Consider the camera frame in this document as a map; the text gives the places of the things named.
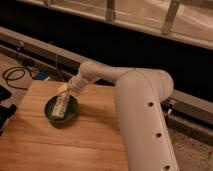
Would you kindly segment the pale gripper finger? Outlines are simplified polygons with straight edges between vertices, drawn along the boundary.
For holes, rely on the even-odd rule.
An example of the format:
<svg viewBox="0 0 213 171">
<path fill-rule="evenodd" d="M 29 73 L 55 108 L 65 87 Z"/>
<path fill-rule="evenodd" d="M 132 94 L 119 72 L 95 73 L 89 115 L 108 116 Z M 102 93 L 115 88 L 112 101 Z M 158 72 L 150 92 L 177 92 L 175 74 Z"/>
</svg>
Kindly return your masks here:
<svg viewBox="0 0 213 171">
<path fill-rule="evenodd" d="M 63 84 L 62 86 L 60 86 L 57 90 L 57 94 L 63 94 L 64 92 L 68 92 L 69 91 L 69 86 L 68 84 Z"/>
<path fill-rule="evenodd" d="M 72 96 L 72 92 L 70 89 L 67 89 L 66 96 L 67 96 L 67 101 L 68 101 L 70 99 L 70 97 Z"/>
</svg>

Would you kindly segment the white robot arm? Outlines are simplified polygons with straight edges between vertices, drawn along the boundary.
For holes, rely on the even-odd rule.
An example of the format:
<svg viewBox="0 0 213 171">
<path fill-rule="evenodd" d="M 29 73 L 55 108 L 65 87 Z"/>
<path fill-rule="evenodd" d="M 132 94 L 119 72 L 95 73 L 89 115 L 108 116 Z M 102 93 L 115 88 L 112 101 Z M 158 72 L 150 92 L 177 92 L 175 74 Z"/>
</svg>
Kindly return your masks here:
<svg viewBox="0 0 213 171">
<path fill-rule="evenodd" d="M 159 69 L 86 61 L 58 91 L 75 95 L 100 79 L 115 84 L 115 106 L 129 171 L 180 171 L 161 108 L 161 102 L 173 92 L 172 77 Z"/>
</svg>

